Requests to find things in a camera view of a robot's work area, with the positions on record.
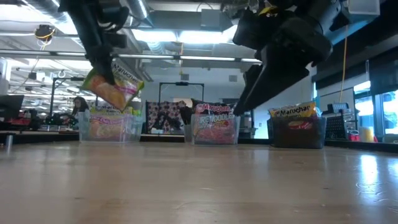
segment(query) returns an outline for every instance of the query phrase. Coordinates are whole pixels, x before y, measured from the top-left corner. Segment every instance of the person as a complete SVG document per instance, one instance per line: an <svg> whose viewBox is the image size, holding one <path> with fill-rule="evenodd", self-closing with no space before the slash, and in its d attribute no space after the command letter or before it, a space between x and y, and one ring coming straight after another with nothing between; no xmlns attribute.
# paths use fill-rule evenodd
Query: person
<svg viewBox="0 0 398 224"><path fill-rule="evenodd" d="M73 107L72 116L74 116L76 119L78 118L79 112L85 112L86 110L89 110L86 100L81 96L77 96L75 99L73 99L73 103L75 106Z"/></svg>

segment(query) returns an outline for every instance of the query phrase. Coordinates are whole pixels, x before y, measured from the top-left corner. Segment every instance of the table surface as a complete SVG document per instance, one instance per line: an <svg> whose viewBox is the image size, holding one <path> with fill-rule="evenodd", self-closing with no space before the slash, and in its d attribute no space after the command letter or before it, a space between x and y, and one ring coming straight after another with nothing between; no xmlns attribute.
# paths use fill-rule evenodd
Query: table surface
<svg viewBox="0 0 398 224"><path fill-rule="evenodd" d="M0 223L397 223L398 156L77 142L0 153Z"/></svg>

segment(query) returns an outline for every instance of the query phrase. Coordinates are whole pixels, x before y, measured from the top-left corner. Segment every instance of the black robotic arm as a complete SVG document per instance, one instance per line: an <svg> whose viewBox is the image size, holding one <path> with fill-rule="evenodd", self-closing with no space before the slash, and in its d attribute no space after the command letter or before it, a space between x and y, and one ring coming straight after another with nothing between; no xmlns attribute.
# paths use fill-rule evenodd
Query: black robotic arm
<svg viewBox="0 0 398 224"><path fill-rule="evenodd" d="M349 23L339 0L272 0L275 9L239 21L233 42L256 50L262 67L246 72L246 86L234 111L252 110L309 74L308 64L325 61L333 45L325 37ZM295 11L288 10L296 6Z"/></svg>
<svg viewBox="0 0 398 224"><path fill-rule="evenodd" d="M113 47L124 48L126 37L116 32L129 16L129 8L122 7L119 0L60 0L59 12L67 12L86 50L86 58L114 85L111 69Z"/></svg>

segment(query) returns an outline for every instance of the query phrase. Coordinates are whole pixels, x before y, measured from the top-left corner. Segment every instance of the pillar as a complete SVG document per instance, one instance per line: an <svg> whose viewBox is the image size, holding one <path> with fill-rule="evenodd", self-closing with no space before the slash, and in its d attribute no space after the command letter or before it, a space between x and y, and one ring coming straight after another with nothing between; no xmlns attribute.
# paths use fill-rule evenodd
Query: pillar
<svg viewBox="0 0 398 224"><path fill-rule="evenodd" d="M0 96L8 93L11 78L11 64L0 58Z"/></svg>

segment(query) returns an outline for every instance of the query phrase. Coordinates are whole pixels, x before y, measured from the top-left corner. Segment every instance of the whiteboard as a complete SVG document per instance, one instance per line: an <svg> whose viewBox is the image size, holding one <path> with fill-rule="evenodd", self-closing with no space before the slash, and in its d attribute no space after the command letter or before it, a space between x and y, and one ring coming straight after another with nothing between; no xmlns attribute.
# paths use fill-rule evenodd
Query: whiteboard
<svg viewBox="0 0 398 224"><path fill-rule="evenodd" d="M340 100L340 91L335 92L335 93L330 93L327 95L323 95L320 97L320 110L321 111L327 111L328 110L328 104L331 103L339 103ZM351 111L354 111L355 109L355 100L354 100L354 90L353 88L349 88L346 90L343 90L343 96L341 97L341 102L342 103L348 103L349 109Z"/></svg>

